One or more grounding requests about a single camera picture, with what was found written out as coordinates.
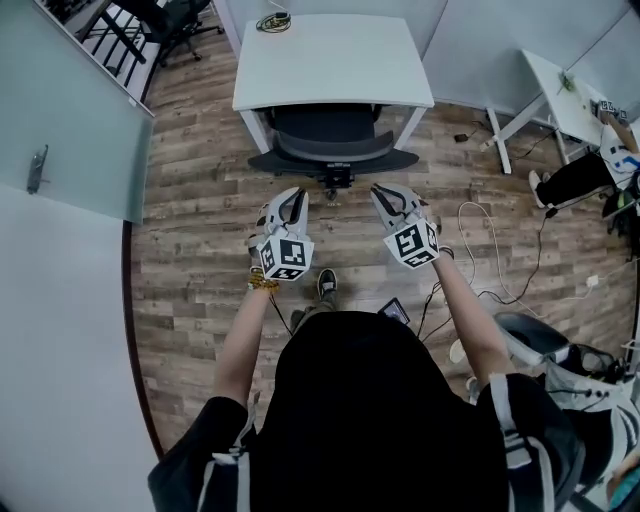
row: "table leg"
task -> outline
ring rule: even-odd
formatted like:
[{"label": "table leg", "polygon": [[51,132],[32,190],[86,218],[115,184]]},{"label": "table leg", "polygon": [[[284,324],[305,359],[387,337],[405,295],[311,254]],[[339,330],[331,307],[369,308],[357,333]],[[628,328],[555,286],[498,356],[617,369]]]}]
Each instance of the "table leg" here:
[{"label": "table leg", "polygon": [[504,145],[504,140],[499,135],[500,125],[498,124],[498,118],[496,117],[495,110],[493,110],[492,108],[488,108],[487,116],[489,117],[489,122],[491,123],[491,129],[496,135],[494,135],[491,139],[491,145],[488,145],[486,147],[491,147],[493,144],[498,146],[498,154],[500,155],[500,161],[502,162],[502,172],[504,172],[505,174],[511,174],[511,162],[509,161],[509,154],[507,153],[507,147]]},{"label": "table leg", "polygon": [[264,132],[264,128],[258,114],[253,110],[241,110],[240,115],[244,120],[244,124],[247,125],[249,133],[251,133],[260,153],[268,153],[270,150],[269,142],[267,141],[267,135]]},{"label": "table leg", "polygon": [[504,145],[505,141],[518,132],[525,124],[531,121],[533,116],[535,116],[538,110],[540,110],[540,108],[542,108],[546,103],[547,100],[544,97],[544,94],[540,94],[502,129],[498,123],[495,110],[487,108],[487,116],[489,117],[489,122],[491,123],[494,135],[488,141],[480,144],[480,151],[486,151],[493,145],[497,145],[498,152],[500,153],[500,160],[502,161],[502,170],[505,174],[511,174],[511,164],[509,163],[507,148]]},{"label": "table leg", "polygon": [[404,145],[407,143],[407,140],[409,140],[409,136],[413,133],[413,130],[415,130],[416,126],[418,126],[420,119],[422,119],[422,116],[426,111],[427,109],[424,107],[416,107],[412,112],[409,112],[406,115],[404,121],[402,122],[400,135],[398,136],[398,140],[396,141],[396,145],[394,146],[395,149],[402,149],[404,147]]},{"label": "table leg", "polygon": [[560,130],[558,130],[556,124],[556,140],[558,141],[558,150],[560,151],[560,159],[562,160],[562,165],[567,165],[569,163],[569,157],[567,156],[567,149],[564,147],[564,139],[562,138],[562,134]]}]

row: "white wall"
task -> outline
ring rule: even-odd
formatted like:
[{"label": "white wall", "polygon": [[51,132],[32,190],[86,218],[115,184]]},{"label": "white wall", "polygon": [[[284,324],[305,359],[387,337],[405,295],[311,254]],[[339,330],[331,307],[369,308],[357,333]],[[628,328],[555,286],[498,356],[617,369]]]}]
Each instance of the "white wall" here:
[{"label": "white wall", "polygon": [[433,96],[518,112],[538,93],[519,48],[568,68],[628,9],[626,0],[449,0],[423,60]]},{"label": "white wall", "polygon": [[[274,0],[291,14],[370,14],[404,18],[420,55],[433,35],[447,0]],[[267,0],[226,0],[240,41],[248,21],[275,12]]]},{"label": "white wall", "polygon": [[121,236],[121,221],[0,185],[0,501],[11,512],[153,510]]},{"label": "white wall", "polygon": [[640,103],[638,52],[640,16],[630,10],[571,71],[633,113]]}]

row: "black pants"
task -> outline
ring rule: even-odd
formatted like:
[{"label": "black pants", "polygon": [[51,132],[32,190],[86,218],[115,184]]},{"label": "black pants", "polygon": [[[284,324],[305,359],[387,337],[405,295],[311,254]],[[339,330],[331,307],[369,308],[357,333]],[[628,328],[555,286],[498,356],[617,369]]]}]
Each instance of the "black pants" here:
[{"label": "black pants", "polygon": [[544,204],[559,205],[615,182],[600,155],[589,153],[555,172],[536,188]]}]

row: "white desk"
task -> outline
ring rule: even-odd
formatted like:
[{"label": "white desk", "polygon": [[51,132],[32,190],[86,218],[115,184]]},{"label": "white desk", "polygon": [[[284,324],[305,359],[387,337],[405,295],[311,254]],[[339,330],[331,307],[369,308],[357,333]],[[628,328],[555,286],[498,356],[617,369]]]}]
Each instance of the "white desk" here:
[{"label": "white desk", "polygon": [[531,121],[544,105],[549,106],[554,124],[558,129],[556,137],[565,165],[568,163],[568,158],[564,150],[562,133],[596,147],[600,146],[602,134],[602,123],[591,113],[590,100],[604,100],[606,99],[604,94],[580,80],[579,77],[572,75],[571,72],[568,74],[573,76],[575,90],[568,91],[562,87],[560,76],[564,70],[560,66],[527,50],[522,50],[522,54],[533,71],[542,93],[502,129],[498,124],[495,112],[488,108],[487,114],[494,136],[481,145],[483,150],[494,144],[498,146],[505,174],[511,174],[511,164],[504,142]]},{"label": "white desk", "polygon": [[414,107],[395,147],[411,135],[433,96],[402,18],[345,14],[293,16],[276,34],[247,23],[233,109],[262,153],[269,151],[253,109],[304,103],[376,103]]}]

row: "shoe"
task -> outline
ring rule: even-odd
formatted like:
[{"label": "shoe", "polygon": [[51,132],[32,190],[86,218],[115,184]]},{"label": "shoe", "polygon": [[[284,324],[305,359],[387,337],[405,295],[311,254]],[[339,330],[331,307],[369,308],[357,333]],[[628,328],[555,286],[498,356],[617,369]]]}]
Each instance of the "shoe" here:
[{"label": "shoe", "polygon": [[338,278],[333,270],[325,268],[318,277],[318,296],[324,302],[325,295],[338,290]]},{"label": "shoe", "polygon": [[540,181],[540,176],[538,176],[536,171],[531,171],[529,173],[529,186],[531,187],[531,191],[533,192],[533,197],[536,198],[536,204],[538,205],[538,208],[544,209],[546,208],[546,206],[542,201],[540,201],[538,193],[536,192],[536,189],[538,188],[538,185],[540,185],[540,183],[542,183]]}]

